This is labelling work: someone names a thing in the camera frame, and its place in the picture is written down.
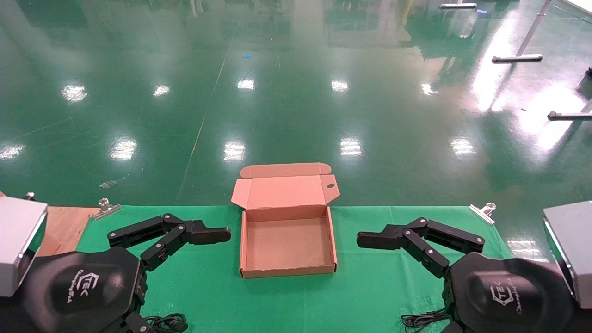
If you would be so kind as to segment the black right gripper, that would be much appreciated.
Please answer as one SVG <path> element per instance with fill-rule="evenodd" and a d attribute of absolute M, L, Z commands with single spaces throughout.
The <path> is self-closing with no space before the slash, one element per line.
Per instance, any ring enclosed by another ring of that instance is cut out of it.
<path fill-rule="evenodd" d="M 450 261 L 429 242 L 466 255 Z M 576 301 L 556 264 L 490 259 L 475 234 L 420 217 L 381 232 L 358 232 L 360 248 L 403 249 L 436 278 L 444 278 L 447 333 L 564 333 Z"/>

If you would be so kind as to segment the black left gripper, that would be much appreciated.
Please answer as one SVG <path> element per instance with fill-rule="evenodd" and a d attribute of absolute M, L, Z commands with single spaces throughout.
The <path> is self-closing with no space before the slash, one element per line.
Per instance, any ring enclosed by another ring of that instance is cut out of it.
<path fill-rule="evenodd" d="M 18 333 L 151 333 L 140 314 L 145 271 L 156 270 L 186 244 L 228 242 L 231 230 L 165 213 L 113 230 L 107 238 L 112 248 L 103 252 L 34 260 L 16 293 Z M 140 260 L 124 249 L 150 240 L 157 242 Z"/>

